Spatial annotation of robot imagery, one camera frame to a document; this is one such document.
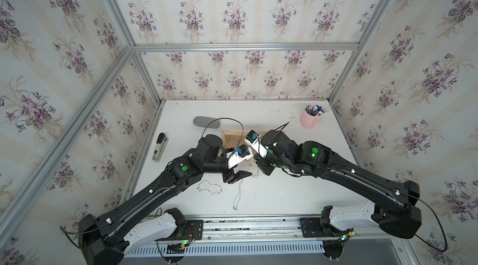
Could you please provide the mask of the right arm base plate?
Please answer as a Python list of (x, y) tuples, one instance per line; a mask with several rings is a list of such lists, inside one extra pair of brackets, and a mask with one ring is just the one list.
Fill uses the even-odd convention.
[(331, 224), (321, 224), (320, 218), (301, 218), (299, 223), (303, 238), (333, 238), (345, 241), (354, 235), (353, 229), (342, 231)]

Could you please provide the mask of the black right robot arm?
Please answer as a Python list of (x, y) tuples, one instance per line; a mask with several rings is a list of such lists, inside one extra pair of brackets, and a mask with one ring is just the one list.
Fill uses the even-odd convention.
[(276, 168), (294, 177), (311, 176), (342, 185), (374, 204), (370, 219), (397, 238), (411, 239), (422, 224), (416, 207), (419, 185), (413, 181), (396, 182), (362, 169), (316, 141), (297, 144), (279, 130), (260, 137), (250, 133), (256, 150), (256, 163), (265, 175)]

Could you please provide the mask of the pink pen cup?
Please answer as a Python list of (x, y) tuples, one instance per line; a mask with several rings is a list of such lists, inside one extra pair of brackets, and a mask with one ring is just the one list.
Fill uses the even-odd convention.
[(307, 113), (306, 110), (302, 112), (301, 118), (300, 118), (300, 125), (305, 128), (305, 129), (312, 129), (314, 128), (317, 123), (320, 121), (319, 116), (312, 116), (309, 113)]

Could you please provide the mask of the grey fabric glasses case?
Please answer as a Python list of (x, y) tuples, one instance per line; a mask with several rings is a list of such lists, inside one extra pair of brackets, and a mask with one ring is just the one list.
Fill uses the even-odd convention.
[(200, 128), (217, 129), (220, 128), (220, 120), (206, 116), (197, 116), (193, 119), (193, 125)]

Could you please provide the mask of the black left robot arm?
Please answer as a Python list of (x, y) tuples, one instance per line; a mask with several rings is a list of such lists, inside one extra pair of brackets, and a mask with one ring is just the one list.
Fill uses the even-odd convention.
[(200, 182), (205, 173), (220, 173), (223, 181), (234, 184), (250, 172), (234, 167), (253, 154), (249, 147), (225, 149), (213, 134), (199, 139), (196, 148), (168, 163), (164, 171), (143, 190), (100, 216), (86, 215), (78, 224), (78, 246), (88, 265), (117, 265), (133, 246), (130, 235), (141, 220), (164, 202)]

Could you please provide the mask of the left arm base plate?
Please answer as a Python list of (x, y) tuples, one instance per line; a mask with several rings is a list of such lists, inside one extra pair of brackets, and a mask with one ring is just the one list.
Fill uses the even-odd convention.
[(197, 241), (202, 239), (204, 220), (188, 220), (183, 226), (177, 228), (167, 238), (158, 238), (156, 241)]

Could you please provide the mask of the pens in cup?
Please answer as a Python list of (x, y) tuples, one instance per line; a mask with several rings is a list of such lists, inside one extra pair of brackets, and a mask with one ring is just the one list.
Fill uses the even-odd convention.
[(325, 108), (319, 105), (306, 105), (304, 107), (304, 110), (308, 115), (313, 117), (321, 116), (323, 113), (327, 111)]

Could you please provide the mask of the white black stapler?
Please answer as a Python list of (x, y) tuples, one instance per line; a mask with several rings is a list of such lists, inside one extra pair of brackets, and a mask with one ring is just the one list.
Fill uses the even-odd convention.
[(156, 141), (156, 145), (153, 150), (153, 156), (152, 156), (153, 162), (159, 162), (161, 160), (164, 150), (167, 146), (168, 140), (169, 140), (168, 137), (164, 133), (159, 134)]

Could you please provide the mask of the aluminium mounting rail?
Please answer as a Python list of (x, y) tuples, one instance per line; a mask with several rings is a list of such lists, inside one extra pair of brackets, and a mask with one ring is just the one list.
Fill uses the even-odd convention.
[[(156, 218), (148, 216), (142, 220), (120, 240), (129, 243), (128, 249), (152, 243), (158, 238), (167, 238), (173, 232), (187, 223), (188, 220), (204, 220), (202, 239), (186, 243), (220, 243), (234, 241), (288, 241), (288, 240), (340, 240), (333, 238), (303, 238), (299, 220), (301, 218), (320, 218), (319, 215), (281, 215), (281, 216), (187, 216), (176, 220), (172, 215), (165, 214)], [(377, 225), (353, 226), (340, 229), (353, 229), (350, 238), (360, 239), (392, 239)], [(164, 244), (176, 244), (181, 241), (160, 241)]]

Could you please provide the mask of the wooden jewelry display stand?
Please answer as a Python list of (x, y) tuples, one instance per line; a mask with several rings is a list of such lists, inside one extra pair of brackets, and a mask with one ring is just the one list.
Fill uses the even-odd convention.
[[(223, 145), (226, 148), (232, 148), (232, 147), (236, 147), (237, 144), (239, 144), (239, 146), (246, 144), (245, 139), (250, 131), (251, 129), (246, 129), (244, 130), (243, 133), (241, 133), (241, 129), (230, 129), (228, 131), (222, 131), (221, 138), (223, 141)], [(277, 131), (255, 130), (255, 133), (259, 135), (261, 140), (263, 139), (268, 140), (268, 139), (271, 139), (273, 135), (277, 133)]]

